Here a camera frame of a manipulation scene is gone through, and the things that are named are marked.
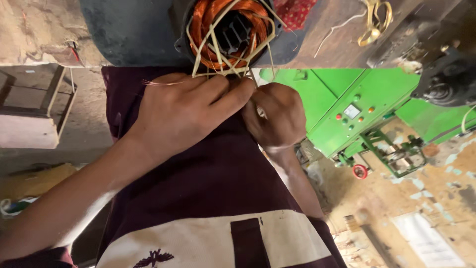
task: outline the white paper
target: white paper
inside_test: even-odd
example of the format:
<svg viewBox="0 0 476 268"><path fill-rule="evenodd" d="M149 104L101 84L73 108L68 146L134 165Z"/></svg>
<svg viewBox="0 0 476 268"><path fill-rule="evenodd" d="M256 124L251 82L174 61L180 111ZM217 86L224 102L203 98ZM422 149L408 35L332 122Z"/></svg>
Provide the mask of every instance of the white paper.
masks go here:
<svg viewBox="0 0 476 268"><path fill-rule="evenodd" d="M465 267L465 262L420 213L404 214L393 222L426 267Z"/></svg>

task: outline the white fabric panel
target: white fabric panel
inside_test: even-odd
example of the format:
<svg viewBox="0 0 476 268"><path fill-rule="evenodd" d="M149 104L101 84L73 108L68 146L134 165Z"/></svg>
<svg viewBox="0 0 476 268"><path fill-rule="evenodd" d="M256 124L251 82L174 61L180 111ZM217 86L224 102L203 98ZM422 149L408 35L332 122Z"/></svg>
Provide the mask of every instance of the white fabric panel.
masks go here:
<svg viewBox="0 0 476 268"><path fill-rule="evenodd" d="M307 217L292 210L213 218L175 220L122 236L112 242L97 268L133 267L161 249L173 259L158 267L232 268L235 266L230 222L258 218L272 268L308 263L330 252Z"/></svg>

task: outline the red wire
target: red wire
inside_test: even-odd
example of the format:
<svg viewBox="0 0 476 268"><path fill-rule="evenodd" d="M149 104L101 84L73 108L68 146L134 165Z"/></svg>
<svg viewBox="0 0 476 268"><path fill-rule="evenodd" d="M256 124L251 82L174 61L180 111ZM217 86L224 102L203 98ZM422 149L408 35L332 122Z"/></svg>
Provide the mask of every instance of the red wire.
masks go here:
<svg viewBox="0 0 476 268"><path fill-rule="evenodd" d="M79 62L79 56L78 56L78 53L76 52L76 50L72 47L69 47L71 48L71 51L73 51L73 54L74 54L74 57L76 58L76 61Z"/></svg>

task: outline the green control panel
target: green control panel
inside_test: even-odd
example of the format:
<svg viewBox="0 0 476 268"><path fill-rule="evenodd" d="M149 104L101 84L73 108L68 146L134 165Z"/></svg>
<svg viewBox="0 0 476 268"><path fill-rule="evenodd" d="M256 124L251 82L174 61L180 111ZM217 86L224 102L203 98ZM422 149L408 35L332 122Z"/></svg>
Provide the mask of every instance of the green control panel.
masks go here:
<svg viewBox="0 0 476 268"><path fill-rule="evenodd" d="M272 73L261 70L271 81ZM326 157L354 142L407 100L419 76L399 69L278 70L275 82L299 92L309 140Z"/></svg>

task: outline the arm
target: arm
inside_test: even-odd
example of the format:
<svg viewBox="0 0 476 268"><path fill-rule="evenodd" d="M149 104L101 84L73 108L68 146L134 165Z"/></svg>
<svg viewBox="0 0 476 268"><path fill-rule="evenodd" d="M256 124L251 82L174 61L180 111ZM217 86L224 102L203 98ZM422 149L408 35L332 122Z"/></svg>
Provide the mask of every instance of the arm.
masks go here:
<svg viewBox="0 0 476 268"><path fill-rule="evenodd" d="M258 115L256 106L266 118ZM306 116L297 91L278 83L261 86L245 106L243 118L304 214L323 218L316 192L293 150L293 144L306 135Z"/></svg>
<svg viewBox="0 0 476 268"><path fill-rule="evenodd" d="M207 80L172 73L153 82L164 85L146 87L139 117L122 139L15 219L0 237L0 263L70 245L118 191L205 138L254 90L253 82L244 79L223 95L229 83L220 75Z"/></svg>
<svg viewBox="0 0 476 268"><path fill-rule="evenodd" d="M276 171L306 216L324 220L316 192L301 168L292 147L268 156Z"/></svg>

